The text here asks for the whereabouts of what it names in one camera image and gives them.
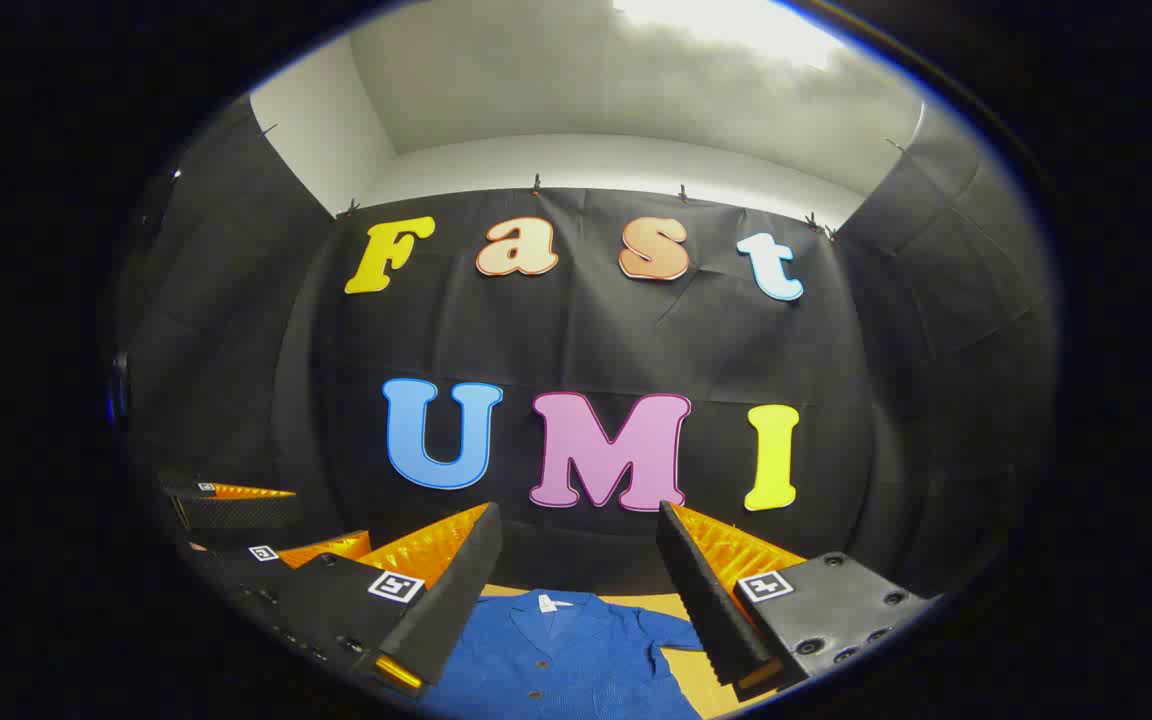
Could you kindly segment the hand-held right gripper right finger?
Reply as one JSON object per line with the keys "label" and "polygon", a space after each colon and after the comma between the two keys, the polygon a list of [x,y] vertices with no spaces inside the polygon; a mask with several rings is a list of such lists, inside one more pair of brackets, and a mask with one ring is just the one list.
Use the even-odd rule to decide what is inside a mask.
{"label": "hand-held right gripper right finger", "polygon": [[679,503],[660,503],[655,543],[719,684],[738,700],[854,664],[940,602],[844,552],[801,558]]}

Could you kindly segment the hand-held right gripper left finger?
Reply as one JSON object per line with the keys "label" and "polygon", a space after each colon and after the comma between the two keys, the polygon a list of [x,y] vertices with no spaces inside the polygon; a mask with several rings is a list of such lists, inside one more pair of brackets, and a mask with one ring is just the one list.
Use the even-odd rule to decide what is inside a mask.
{"label": "hand-held right gripper left finger", "polygon": [[366,530],[244,551],[244,612],[335,679],[420,697],[453,647],[503,546],[497,503],[376,547]]}

